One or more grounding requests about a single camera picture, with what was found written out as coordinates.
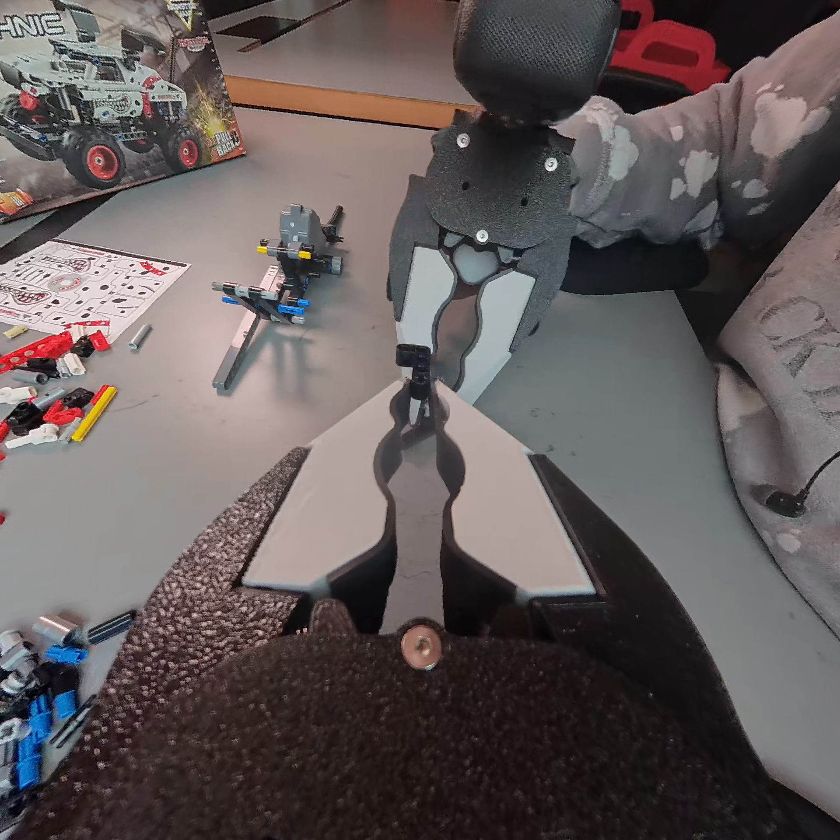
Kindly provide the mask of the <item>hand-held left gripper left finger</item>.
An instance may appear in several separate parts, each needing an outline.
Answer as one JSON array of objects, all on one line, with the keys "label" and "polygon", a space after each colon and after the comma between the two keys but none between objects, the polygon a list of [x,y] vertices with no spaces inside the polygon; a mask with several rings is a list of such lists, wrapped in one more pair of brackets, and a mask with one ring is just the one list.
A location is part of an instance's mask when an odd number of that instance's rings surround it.
[{"label": "hand-held left gripper left finger", "polygon": [[388,484],[402,463],[411,402],[394,381],[315,437],[243,585],[321,597],[357,576],[389,589],[396,567],[396,504]]}]

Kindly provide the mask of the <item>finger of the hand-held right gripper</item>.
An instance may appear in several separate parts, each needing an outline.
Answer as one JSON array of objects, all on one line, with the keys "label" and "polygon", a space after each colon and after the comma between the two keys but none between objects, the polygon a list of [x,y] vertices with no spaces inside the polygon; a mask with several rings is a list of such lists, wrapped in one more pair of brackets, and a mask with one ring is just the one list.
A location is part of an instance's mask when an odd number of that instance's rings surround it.
[{"label": "finger of the hand-held right gripper", "polygon": [[444,254],[416,246],[402,316],[395,322],[397,342],[436,347],[439,320],[455,289],[456,273]]},{"label": "finger of the hand-held right gripper", "polygon": [[511,345],[536,280],[503,272],[486,280],[476,303],[476,334],[460,359],[455,392],[474,404],[512,357]]}]

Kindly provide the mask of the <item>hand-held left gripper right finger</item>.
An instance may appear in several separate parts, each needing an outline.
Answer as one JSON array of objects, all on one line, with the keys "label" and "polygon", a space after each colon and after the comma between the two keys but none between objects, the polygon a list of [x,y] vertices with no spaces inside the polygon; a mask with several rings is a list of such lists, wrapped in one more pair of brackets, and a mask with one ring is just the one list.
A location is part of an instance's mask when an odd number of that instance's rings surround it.
[{"label": "hand-held left gripper right finger", "polygon": [[595,582],[532,461],[531,449],[445,383],[432,390],[437,471],[456,550],[515,600],[595,596]]}]

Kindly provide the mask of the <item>black L-shaped beam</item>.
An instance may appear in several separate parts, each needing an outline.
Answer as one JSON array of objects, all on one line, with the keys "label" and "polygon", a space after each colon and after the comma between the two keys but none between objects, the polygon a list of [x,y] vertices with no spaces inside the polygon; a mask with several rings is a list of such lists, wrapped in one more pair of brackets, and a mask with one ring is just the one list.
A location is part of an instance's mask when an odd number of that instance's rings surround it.
[{"label": "black L-shaped beam", "polygon": [[432,384],[432,350],[423,344],[399,343],[396,346],[395,363],[409,372],[409,394],[419,402],[429,398]]}]

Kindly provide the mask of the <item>brick vehicle chassis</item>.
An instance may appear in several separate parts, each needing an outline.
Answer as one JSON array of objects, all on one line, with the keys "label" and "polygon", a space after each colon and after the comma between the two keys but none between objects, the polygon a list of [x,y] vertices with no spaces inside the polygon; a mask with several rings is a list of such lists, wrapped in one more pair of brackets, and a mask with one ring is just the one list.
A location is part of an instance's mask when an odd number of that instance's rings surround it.
[{"label": "brick vehicle chassis", "polygon": [[262,280],[247,285],[235,281],[215,281],[212,289],[223,302],[245,310],[238,330],[213,378],[216,392],[226,392],[244,361],[262,322],[303,326],[311,302],[308,287],[322,275],[339,277],[343,258],[332,252],[343,238],[339,228],[343,207],[337,205],[323,223],[309,207],[291,204],[280,212],[277,238],[262,238],[258,252],[270,258]]}]

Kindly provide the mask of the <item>person's right forearm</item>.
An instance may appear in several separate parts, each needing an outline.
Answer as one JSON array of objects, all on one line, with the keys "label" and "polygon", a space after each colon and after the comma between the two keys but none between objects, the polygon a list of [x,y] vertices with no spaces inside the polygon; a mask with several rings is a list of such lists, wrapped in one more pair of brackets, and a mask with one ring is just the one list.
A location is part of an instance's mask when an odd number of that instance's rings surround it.
[{"label": "person's right forearm", "polygon": [[696,95],[636,114],[593,97],[557,129],[586,244],[764,245],[838,193],[839,15]]}]

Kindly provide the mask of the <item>grey desk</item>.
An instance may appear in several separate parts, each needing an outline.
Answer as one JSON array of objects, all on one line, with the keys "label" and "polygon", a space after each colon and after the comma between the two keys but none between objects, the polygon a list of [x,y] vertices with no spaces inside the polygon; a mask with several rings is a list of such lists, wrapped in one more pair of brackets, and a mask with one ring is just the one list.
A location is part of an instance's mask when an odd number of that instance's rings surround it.
[{"label": "grey desk", "polygon": [[[205,526],[290,449],[397,377],[387,247],[428,131],[238,108],[247,155],[116,194],[70,241],[191,268],[96,355],[118,394],[81,444],[2,463],[2,629],[97,624],[142,606]],[[229,395],[212,387],[239,322],[214,280],[254,281],[280,209],[343,205],[340,278],[300,331],[269,330]],[[743,516],[718,434],[716,376],[670,291],[555,299],[477,407],[546,454],[658,567],[717,662],[772,775],[838,818],[838,639]]]}]

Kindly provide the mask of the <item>grey table with wooden edge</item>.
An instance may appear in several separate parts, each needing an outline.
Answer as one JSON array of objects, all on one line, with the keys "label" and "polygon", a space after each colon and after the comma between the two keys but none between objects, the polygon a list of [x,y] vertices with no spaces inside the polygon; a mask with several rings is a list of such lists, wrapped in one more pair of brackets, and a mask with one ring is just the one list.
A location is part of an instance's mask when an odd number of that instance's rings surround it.
[{"label": "grey table with wooden edge", "polygon": [[474,99],[454,2],[266,2],[210,22],[234,105],[438,129]]}]

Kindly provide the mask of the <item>red plastic case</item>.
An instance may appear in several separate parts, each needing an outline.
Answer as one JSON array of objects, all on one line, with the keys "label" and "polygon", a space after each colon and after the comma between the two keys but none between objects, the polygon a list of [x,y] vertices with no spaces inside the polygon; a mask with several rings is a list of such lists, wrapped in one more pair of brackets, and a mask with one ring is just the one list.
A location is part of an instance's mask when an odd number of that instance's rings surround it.
[{"label": "red plastic case", "polygon": [[655,20],[649,1],[622,1],[622,22],[610,68],[677,82],[700,91],[728,79],[705,30],[669,19]]}]

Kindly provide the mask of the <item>yellow brick beam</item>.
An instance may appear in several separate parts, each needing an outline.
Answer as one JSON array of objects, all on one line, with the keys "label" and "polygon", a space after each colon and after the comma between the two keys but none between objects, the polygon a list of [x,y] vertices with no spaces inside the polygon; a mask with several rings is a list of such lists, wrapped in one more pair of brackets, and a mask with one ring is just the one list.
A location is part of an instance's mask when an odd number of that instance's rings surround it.
[{"label": "yellow brick beam", "polygon": [[91,403],[91,408],[87,414],[81,419],[78,428],[70,436],[70,440],[74,443],[79,443],[89,435],[90,431],[95,427],[100,417],[107,410],[119,389],[113,385],[107,385],[94,395]]}]

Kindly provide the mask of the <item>person's grey printed hoodie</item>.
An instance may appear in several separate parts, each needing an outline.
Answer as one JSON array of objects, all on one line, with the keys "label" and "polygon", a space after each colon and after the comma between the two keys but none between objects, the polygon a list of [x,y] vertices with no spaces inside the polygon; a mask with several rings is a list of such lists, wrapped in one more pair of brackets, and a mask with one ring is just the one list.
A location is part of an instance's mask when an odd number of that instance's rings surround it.
[{"label": "person's grey printed hoodie", "polygon": [[718,418],[742,508],[838,635],[838,186],[732,315],[718,348]]}]

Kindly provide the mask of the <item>pile of red white bricks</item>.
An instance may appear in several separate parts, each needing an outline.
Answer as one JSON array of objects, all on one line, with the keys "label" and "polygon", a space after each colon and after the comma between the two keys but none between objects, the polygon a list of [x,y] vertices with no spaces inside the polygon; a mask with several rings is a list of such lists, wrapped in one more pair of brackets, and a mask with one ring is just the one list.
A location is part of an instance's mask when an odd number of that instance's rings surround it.
[{"label": "pile of red white bricks", "polygon": [[110,327],[108,320],[70,322],[2,356],[2,375],[10,378],[2,383],[3,459],[28,446],[79,444],[70,436],[94,396],[109,385],[94,391],[80,380],[88,374],[90,358],[112,348]]}]

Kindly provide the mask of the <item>white sticker sheet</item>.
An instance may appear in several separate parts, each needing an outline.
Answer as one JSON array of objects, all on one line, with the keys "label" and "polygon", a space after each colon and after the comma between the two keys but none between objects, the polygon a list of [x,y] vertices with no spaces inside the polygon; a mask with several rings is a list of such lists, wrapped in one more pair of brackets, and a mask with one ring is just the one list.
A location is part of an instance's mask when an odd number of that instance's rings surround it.
[{"label": "white sticker sheet", "polygon": [[98,324],[118,338],[190,264],[53,239],[1,266],[1,323],[55,335]]}]

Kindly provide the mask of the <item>pile of blue black pins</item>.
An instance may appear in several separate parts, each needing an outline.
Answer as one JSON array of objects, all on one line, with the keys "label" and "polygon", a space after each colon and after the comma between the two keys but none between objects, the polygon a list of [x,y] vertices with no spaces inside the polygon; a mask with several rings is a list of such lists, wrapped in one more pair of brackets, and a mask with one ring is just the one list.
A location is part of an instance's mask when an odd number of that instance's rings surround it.
[{"label": "pile of blue black pins", "polygon": [[47,614],[28,634],[2,631],[2,806],[19,806],[39,788],[45,751],[67,743],[96,698],[80,695],[81,668],[91,649],[123,635],[136,616],[130,610],[86,630],[67,617]]}]

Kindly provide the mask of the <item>toy truck box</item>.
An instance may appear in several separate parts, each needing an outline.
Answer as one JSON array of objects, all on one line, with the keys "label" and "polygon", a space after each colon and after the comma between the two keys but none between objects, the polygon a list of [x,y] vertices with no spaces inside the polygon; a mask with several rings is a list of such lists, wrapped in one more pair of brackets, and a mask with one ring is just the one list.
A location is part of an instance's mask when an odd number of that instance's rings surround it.
[{"label": "toy truck box", "polygon": [[205,6],[1,2],[2,224],[245,155]]}]

